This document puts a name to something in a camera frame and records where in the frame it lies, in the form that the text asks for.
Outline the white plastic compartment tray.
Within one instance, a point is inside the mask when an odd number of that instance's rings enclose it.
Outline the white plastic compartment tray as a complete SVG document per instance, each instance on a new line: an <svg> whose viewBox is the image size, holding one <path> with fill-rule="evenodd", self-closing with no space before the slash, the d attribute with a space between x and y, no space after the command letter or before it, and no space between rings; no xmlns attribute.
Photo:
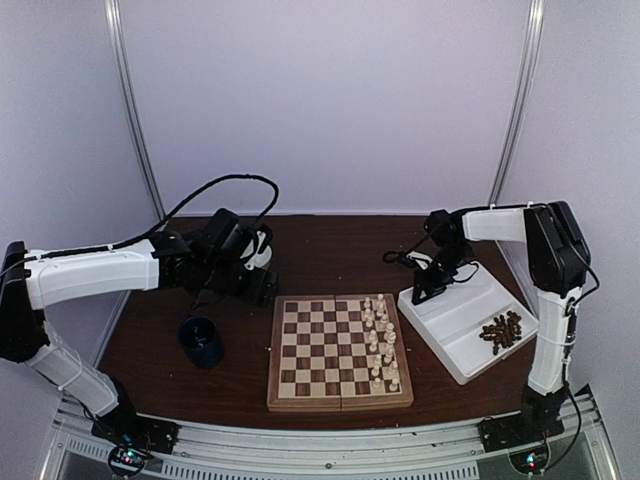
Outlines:
<svg viewBox="0 0 640 480"><path fill-rule="evenodd" d="M538 320L484 266L462 267L444 293L419 305L413 289L401 291L397 307L453 379L465 385L533 339ZM493 352L480 338L482 328L513 312L521 317L522 338L509 348Z"/></svg>

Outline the wooden chess board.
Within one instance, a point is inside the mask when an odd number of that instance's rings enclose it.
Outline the wooden chess board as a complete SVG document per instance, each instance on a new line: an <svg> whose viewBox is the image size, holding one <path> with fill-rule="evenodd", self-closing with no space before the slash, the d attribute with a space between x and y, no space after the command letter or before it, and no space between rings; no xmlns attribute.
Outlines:
<svg viewBox="0 0 640 480"><path fill-rule="evenodd" d="M400 391L371 395L363 301L377 294L279 296L272 322L266 404L272 412L368 411L414 402L394 297L382 293L396 327Z"/></svg>

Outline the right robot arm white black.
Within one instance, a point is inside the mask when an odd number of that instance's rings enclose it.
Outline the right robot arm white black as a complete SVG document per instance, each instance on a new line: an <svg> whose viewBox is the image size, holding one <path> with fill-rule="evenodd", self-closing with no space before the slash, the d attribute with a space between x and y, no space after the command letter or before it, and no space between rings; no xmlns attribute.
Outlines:
<svg viewBox="0 0 640 480"><path fill-rule="evenodd" d="M519 304L484 267L472 271L480 241L526 247L538 314L525 317L525 339L535 339L533 364L512 430L530 442L555 422L568 396L566 385L575 343L576 310L590 270L590 252L565 201L432 212L424 224L438 248L434 257L410 251L412 287L398 307L459 384L492 365L470 335L481 321Z"/></svg>

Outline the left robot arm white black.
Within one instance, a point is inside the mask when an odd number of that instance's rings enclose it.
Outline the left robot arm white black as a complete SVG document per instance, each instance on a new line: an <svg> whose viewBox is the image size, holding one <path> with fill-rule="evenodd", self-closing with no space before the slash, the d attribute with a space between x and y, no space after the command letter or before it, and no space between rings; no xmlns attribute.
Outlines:
<svg viewBox="0 0 640 480"><path fill-rule="evenodd" d="M139 239L76 250L29 250L9 244L1 264L1 356L25 363L74 396L123 444L144 424L124 387L89 366L49 325L46 307L111 292L182 288L265 306L277 275L268 269L272 229L245 224L227 209L184 235L151 231Z"/></svg>

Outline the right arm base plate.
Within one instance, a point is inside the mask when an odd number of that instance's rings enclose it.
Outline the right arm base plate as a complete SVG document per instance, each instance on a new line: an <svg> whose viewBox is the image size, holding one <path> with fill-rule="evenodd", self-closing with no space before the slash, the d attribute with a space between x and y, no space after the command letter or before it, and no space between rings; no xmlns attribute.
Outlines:
<svg viewBox="0 0 640 480"><path fill-rule="evenodd" d="M546 437L565 431L561 420L552 420L544 427L532 427L520 414L487 417L478 424L480 440L486 453L542 442Z"/></svg>

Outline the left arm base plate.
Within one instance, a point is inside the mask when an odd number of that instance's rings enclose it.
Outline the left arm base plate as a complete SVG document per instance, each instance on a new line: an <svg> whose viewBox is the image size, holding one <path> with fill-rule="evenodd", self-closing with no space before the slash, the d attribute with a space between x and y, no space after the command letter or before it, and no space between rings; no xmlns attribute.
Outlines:
<svg viewBox="0 0 640 480"><path fill-rule="evenodd" d="M130 447L143 453L171 454L177 441L179 426L171 421L137 417L133 425L113 426L96 418L91 434L116 446Z"/></svg>

